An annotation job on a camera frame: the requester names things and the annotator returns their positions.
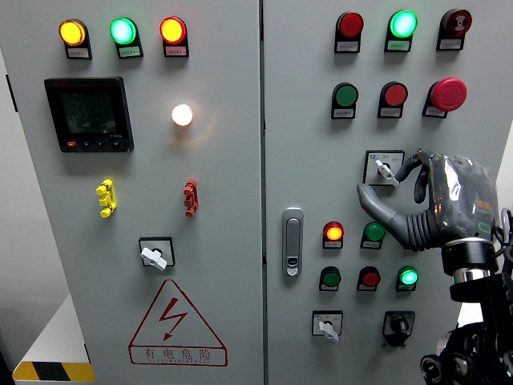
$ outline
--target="green indicator light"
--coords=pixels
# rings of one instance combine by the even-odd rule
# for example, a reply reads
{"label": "green indicator light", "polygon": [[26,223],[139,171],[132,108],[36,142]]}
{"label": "green indicator light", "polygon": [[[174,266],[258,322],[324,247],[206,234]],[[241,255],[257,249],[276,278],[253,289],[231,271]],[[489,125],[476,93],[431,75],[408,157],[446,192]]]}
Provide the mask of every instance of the green indicator light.
{"label": "green indicator light", "polygon": [[399,280],[403,285],[413,285],[418,280],[417,271],[413,268],[405,268],[399,272]]}
{"label": "green indicator light", "polygon": [[390,30],[397,38],[409,38],[417,29],[417,15],[411,10],[400,10],[390,20]]}
{"label": "green indicator light", "polygon": [[479,229],[486,234],[491,234],[491,227],[487,223],[479,222]]}
{"label": "green indicator light", "polygon": [[369,223],[363,229],[363,233],[372,242],[378,242],[385,237],[385,229],[377,222]]}
{"label": "green indicator light", "polygon": [[356,89],[351,86],[342,86],[338,89],[335,98],[337,99],[337,103],[343,107],[350,106],[354,102],[356,102],[358,95]]}
{"label": "green indicator light", "polygon": [[111,36],[118,44],[130,44],[136,35],[135,24],[128,18],[117,18],[111,24]]}
{"label": "green indicator light", "polygon": [[333,287],[340,283],[340,276],[336,273],[327,273],[322,281],[326,286]]}

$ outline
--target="white indicator light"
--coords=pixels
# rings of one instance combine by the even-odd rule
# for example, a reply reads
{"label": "white indicator light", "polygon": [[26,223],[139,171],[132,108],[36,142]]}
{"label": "white indicator light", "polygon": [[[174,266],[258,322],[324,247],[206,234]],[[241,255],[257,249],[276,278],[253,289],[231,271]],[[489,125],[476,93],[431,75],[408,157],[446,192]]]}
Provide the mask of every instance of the white indicator light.
{"label": "white indicator light", "polygon": [[171,117],[179,126],[187,126],[192,121],[192,108],[187,104],[179,104],[173,108]]}

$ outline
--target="emergency stop button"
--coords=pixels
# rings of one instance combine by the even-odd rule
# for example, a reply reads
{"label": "emergency stop button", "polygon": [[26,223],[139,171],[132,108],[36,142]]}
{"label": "emergency stop button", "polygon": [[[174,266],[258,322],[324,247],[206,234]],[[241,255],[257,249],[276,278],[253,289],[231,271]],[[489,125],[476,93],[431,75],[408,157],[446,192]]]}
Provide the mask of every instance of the emergency stop button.
{"label": "emergency stop button", "polygon": [[447,112],[460,108],[467,98],[467,86],[457,78],[445,78],[433,84],[427,94],[422,116],[447,117]]}

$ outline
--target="digital power meter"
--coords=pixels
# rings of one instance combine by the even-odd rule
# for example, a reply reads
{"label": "digital power meter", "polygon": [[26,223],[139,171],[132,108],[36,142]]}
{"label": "digital power meter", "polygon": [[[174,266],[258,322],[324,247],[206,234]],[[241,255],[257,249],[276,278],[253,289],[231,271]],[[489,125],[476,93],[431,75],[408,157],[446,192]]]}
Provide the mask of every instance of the digital power meter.
{"label": "digital power meter", "polygon": [[45,88],[62,152],[134,149],[123,78],[53,78]]}

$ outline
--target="triangular warning sign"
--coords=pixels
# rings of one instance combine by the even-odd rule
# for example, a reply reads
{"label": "triangular warning sign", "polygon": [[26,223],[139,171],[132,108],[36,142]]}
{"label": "triangular warning sign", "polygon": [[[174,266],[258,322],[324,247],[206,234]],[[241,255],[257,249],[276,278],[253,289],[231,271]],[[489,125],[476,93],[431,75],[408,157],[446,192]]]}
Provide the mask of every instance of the triangular warning sign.
{"label": "triangular warning sign", "polygon": [[160,287],[128,350],[134,364],[228,365],[226,346],[172,279]]}

